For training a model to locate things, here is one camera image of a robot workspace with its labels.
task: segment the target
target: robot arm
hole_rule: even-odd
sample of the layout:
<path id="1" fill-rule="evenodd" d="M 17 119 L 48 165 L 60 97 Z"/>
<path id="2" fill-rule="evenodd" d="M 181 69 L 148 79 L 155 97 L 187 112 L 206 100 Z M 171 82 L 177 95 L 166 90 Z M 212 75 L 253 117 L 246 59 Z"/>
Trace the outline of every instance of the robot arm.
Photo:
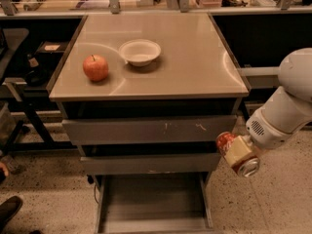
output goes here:
<path id="1" fill-rule="evenodd" d="M 261 149 L 283 145 L 312 121 L 312 49 L 285 57 L 278 77 L 281 87 L 246 123 L 252 141 Z"/>

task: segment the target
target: red apple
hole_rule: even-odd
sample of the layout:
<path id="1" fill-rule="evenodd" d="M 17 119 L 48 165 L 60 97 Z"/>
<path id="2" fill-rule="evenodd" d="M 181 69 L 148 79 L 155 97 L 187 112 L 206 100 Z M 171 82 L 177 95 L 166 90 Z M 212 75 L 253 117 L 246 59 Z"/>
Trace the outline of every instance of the red apple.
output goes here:
<path id="1" fill-rule="evenodd" d="M 86 76 L 93 82 L 99 82 L 108 75 L 107 61 L 99 55 L 90 55 L 85 58 L 83 68 Z"/>

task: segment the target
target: concrete floor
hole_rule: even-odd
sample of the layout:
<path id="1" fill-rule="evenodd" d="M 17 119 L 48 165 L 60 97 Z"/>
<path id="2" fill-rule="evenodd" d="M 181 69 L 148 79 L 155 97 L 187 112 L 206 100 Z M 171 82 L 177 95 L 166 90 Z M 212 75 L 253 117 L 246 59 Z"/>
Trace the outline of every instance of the concrete floor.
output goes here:
<path id="1" fill-rule="evenodd" d="M 67 139 L 60 124 L 46 125 L 55 140 Z M 243 134 L 239 118 L 235 133 Z M 262 157 L 260 171 L 239 178 L 222 159 L 207 186 L 214 229 L 224 234 L 312 233 L 312 128 Z M 38 141 L 27 134 L 23 141 Z M 4 233 L 94 233 L 97 202 L 77 150 L 14 154 L 26 167 L 0 186 L 0 202 L 19 195 L 23 206 Z"/>

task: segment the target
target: bowl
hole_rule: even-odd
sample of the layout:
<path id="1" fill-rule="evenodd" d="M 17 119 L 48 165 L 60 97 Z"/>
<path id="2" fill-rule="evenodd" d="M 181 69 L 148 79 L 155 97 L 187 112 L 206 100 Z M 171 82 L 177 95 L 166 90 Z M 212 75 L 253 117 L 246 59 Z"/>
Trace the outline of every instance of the bowl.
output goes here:
<path id="1" fill-rule="evenodd" d="M 133 66 L 146 66 L 160 53 L 157 43 L 144 39 L 129 41 L 119 48 L 119 55 Z"/>

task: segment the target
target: person's hand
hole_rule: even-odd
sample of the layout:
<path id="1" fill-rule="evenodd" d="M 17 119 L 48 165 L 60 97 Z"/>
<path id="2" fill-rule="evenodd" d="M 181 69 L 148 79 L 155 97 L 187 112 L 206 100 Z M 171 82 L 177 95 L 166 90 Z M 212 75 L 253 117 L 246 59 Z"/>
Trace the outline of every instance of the person's hand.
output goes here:
<path id="1" fill-rule="evenodd" d="M 9 175 L 9 169 L 7 168 L 6 164 L 0 162 L 0 169 L 3 171 L 5 176 Z"/>

